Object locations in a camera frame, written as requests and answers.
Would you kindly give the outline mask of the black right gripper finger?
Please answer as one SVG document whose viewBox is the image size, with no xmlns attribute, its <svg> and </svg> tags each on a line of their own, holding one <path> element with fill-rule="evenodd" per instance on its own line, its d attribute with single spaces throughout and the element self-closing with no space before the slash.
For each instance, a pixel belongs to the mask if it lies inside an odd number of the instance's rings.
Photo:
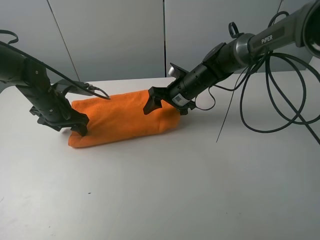
<svg viewBox="0 0 320 240">
<path fill-rule="evenodd" d="M 169 99 L 169 94 L 166 87 L 152 86 L 148 90 L 148 94 L 153 101 L 161 101 L 161 100 L 167 101 Z"/>
<path fill-rule="evenodd" d="M 154 110 L 162 108 L 162 100 L 156 96 L 149 96 L 144 108 L 144 115 L 148 115 Z"/>
</svg>

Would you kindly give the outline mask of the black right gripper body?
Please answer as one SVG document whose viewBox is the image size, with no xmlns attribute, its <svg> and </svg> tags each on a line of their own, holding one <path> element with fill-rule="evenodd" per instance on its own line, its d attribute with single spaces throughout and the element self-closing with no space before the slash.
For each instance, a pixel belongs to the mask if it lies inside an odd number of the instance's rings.
<svg viewBox="0 0 320 240">
<path fill-rule="evenodd" d="M 216 65 L 199 64 L 188 71 L 184 77 L 175 79 L 167 86 L 169 99 L 167 102 L 174 106 L 180 115 L 187 115 L 188 109 L 194 109 L 192 101 L 204 90 L 217 83 L 220 79 L 220 68 Z"/>
</svg>

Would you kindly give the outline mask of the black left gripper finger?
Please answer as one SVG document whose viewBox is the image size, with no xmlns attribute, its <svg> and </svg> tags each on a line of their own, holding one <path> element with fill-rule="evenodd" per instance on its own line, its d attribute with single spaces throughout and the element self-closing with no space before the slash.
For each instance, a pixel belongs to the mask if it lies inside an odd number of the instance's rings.
<svg viewBox="0 0 320 240">
<path fill-rule="evenodd" d="M 84 137 L 88 133 L 87 125 L 89 118 L 86 114 L 78 111 L 72 111 L 70 119 L 62 123 L 62 128 L 70 128 L 71 131 Z"/>
</svg>

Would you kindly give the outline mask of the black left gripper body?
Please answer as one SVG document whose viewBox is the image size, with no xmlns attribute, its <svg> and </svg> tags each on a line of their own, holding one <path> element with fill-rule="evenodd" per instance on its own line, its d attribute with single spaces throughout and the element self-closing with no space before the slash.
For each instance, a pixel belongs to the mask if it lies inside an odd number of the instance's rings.
<svg viewBox="0 0 320 240">
<path fill-rule="evenodd" d="M 54 86 L 47 88 L 29 87 L 29 102 L 32 104 L 29 112 L 37 116 L 37 123 L 56 131 L 71 128 L 75 125 L 75 110 L 65 95 Z"/>
</svg>

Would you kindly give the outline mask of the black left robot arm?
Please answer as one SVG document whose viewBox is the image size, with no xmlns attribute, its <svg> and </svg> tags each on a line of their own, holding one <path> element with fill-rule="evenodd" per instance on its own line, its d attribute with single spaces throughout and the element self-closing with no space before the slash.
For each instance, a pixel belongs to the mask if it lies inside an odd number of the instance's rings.
<svg viewBox="0 0 320 240">
<path fill-rule="evenodd" d="M 0 44 L 0 81 L 15 86 L 27 98 L 32 104 L 30 113 L 38 116 L 38 124 L 58 132 L 62 128 L 70 128 L 85 136 L 89 118 L 72 108 L 66 94 L 90 95 L 90 85 L 77 84 L 66 77 L 51 84 L 44 63 L 12 46 L 18 42 L 18 36 L 8 30 L 1 30 L 1 34 L 11 35 L 14 39 Z"/>
</svg>

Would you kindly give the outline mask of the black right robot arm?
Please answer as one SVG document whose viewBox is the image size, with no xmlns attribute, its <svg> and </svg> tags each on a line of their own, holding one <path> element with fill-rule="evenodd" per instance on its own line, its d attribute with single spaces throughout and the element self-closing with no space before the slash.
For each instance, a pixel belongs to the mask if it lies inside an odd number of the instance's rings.
<svg viewBox="0 0 320 240">
<path fill-rule="evenodd" d="M 240 33 L 234 22 L 228 26 L 230 43 L 214 47 L 191 71 L 172 64 L 169 75 L 175 80 L 167 87 L 151 87 L 143 108 L 145 115 L 162 107 L 162 101 L 181 115 L 196 107 L 193 99 L 209 87 L 227 79 L 234 72 L 257 64 L 261 56 L 284 46 L 305 47 L 320 56 L 320 2 L 314 0 L 299 10 L 274 22 L 257 35 Z"/>
</svg>

